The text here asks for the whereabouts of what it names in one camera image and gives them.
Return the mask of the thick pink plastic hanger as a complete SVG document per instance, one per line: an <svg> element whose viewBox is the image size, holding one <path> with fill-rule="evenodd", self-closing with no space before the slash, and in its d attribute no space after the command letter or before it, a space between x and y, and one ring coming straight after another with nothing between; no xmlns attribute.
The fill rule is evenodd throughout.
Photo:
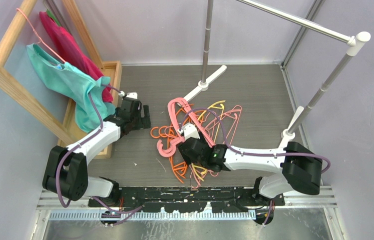
<svg viewBox="0 0 374 240"><path fill-rule="evenodd" d="M183 110L185 110L186 116L190 117L194 124L186 123L183 126L179 126L176 117L175 105L179 104ZM192 108L190 107L189 103L182 97L177 97L168 102L167 105L169 117L177 136L174 139L170 140L170 144L167 149L163 149L163 144L161 140L157 142L157 150L158 153L165 157L171 157L175 154L177 150L177 145L185 142L185 140L189 138L200 138L200 134L202 133L205 141L207 142L209 147L215 146L214 141L212 138L206 133L205 129L201 126L198 118L196 117L195 113L193 112Z"/></svg>

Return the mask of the yellow wire hanger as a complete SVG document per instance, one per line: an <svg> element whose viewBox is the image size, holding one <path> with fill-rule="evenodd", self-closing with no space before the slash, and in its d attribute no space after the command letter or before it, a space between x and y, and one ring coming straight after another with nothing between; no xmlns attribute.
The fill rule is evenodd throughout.
<svg viewBox="0 0 374 240"><path fill-rule="evenodd" d="M201 114L197 117L198 120L201 123L206 122L207 117L210 115L209 110L220 110L220 117L222 117L224 114L224 109L225 109L224 103L225 101L221 100L221 101L217 101L211 104L206 110L202 110ZM193 163L190 165L189 168L191 170L191 174L190 174L191 183L190 184L191 184L192 189L199 188L201 186L201 183L204 182L204 178L208 174L210 174L212 177L217 177L219 175L218 172L215 173L211 170L207 170L204 167L193 164Z"/></svg>

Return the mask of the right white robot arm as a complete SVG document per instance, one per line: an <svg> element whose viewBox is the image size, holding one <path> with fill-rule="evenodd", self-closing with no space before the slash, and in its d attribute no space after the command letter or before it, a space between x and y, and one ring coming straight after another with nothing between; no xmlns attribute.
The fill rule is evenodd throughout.
<svg viewBox="0 0 374 240"><path fill-rule="evenodd" d="M274 149L253 149L216 144L190 138L178 145L187 164L198 164L213 172L256 170L269 173L259 176L252 198L265 205L276 196L289 191L315 196L320 193L323 158L298 142Z"/></svg>

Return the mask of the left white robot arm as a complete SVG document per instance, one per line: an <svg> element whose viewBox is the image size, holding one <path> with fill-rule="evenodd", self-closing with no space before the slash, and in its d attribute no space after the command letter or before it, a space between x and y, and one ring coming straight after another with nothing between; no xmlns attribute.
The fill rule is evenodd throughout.
<svg viewBox="0 0 374 240"><path fill-rule="evenodd" d="M97 197L110 207L117 205L121 198L119 184L105 177L89 176L88 164L101 150L130 131L150 127L148 105L138 100L136 92L128 93L115 114L107 116L96 130L67 147L57 145L51 149L43 188L71 201Z"/></svg>

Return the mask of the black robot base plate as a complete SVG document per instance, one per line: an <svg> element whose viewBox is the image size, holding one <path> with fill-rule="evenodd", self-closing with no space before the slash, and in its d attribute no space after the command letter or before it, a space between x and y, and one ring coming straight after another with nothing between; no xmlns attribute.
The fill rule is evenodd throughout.
<svg viewBox="0 0 374 240"><path fill-rule="evenodd" d="M127 212L139 208L131 220L253 220L269 224L276 207L285 205L284 195L273 199L258 196L243 186L223 187L121 187L115 197L101 199L104 216L112 208Z"/></svg>

